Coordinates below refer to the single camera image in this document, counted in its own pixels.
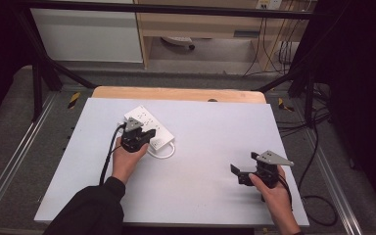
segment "white power strip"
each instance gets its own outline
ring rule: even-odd
[[[174,136],[143,106],[139,106],[136,109],[125,114],[124,117],[129,119],[130,117],[139,120],[143,123],[142,130],[147,131],[150,129],[156,129],[156,135],[151,139],[150,145],[158,151],[161,147],[171,142]]]

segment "white table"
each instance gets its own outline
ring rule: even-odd
[[[286,156],[269,105],[99,98],[87,101],[36,221],[50,222],[77,191],[98,184],[118,122],[139,105],[175,136],[176,152],[167,160],[147,155],[140,161],[121,201],[125,223],[272,224],[256,188],[239,185],[230,171],[230,164],[256,170],[251,151]],[[298,225],[308,226],[295,179],[289,167],[284,169]]]

